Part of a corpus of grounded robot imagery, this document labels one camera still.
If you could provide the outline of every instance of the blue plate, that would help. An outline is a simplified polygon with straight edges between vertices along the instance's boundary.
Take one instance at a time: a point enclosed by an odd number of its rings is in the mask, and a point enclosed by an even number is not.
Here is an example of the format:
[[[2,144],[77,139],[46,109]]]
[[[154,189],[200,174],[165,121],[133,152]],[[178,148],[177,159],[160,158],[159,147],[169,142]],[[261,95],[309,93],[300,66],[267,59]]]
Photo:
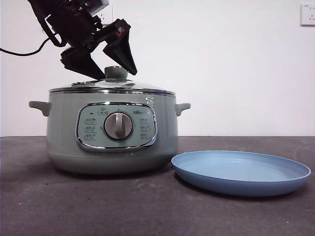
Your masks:
[[[175,172],[210,191],[251,197],[286,194],[300,188],[311,170],[296,161],[242,151],[194,151],[172,158]]]

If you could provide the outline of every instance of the black cable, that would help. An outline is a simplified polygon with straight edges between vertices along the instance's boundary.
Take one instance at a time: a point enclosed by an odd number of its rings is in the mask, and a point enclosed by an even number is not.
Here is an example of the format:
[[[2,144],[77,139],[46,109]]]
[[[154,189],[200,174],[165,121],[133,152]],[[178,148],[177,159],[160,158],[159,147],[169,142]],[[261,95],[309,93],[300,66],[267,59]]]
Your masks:
[[[3,48],[0,48],[0,51],[4,52],[4,53],[15,55],[15,56],[20,56],[20,57],[31,56],[31,55],[34,55],[36,53],[39,53],[40,50],[44,47],[45,43],[47,43],[49,40],[50,40],[50,38],[46,38],[45,41],[40,45],[39,49],[37,49],[36,51],[34,51],[32,53],[24,53],[24,54],[23,53],[14,53],[14,52],[10,52],[8,50],[5,50]]]

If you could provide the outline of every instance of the wall outlet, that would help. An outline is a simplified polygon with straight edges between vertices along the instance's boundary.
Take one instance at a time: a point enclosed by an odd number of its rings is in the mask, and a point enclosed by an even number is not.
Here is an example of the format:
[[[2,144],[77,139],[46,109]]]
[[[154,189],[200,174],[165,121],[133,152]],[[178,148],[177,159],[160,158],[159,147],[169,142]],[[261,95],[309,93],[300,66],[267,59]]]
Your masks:
[[[315,4],[301,5],[301,25],[315,26]]]

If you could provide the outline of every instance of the button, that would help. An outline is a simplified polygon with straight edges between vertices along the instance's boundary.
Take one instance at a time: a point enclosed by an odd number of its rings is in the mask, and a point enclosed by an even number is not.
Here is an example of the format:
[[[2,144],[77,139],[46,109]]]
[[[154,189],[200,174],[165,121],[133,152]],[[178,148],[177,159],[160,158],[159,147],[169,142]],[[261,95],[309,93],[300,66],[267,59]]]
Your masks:
[[[140,124],[149,124],[149,123],[150,123],[150,118],[148,117],[140,118]]]
[[[150,133],[141,133],[140,134],[140,138],[141,139],[150,139],[151,138],[151,134]]]
[[[95,118],[85,119],[84,124],[96,124],[96,119]]]
[[[84,132],[86,133],[96,133],[95,126],[87,126],[84,128]]]
[[[87,141],[96,140],[95,136],[96,136],[96,134],[86,134],[84,136],[84,139],[87,140]]]
[[[102,107],[97,111],[97,113],[99,116],[106,116],[108,114],[108,111],[104,107]]]
[[[151,127],[149,124],[143,124],[140,126],[140,131],[141,132],[147,132],[147,131],[150,131],[151,130]]]

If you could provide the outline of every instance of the gray tabletop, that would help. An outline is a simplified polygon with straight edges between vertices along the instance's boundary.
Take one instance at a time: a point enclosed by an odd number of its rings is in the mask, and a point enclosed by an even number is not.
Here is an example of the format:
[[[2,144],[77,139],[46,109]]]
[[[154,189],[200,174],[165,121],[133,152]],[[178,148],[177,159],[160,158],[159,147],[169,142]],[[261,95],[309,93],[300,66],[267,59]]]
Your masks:
[[[180,137],[178,153],[242,150],[315,170],[315,137]],[[127,176],[55,169],[45,137],[1,138],[4,236],[301,236],[315,232],[315,178],[291,194],[245,198],[195,188],[164,168]]]

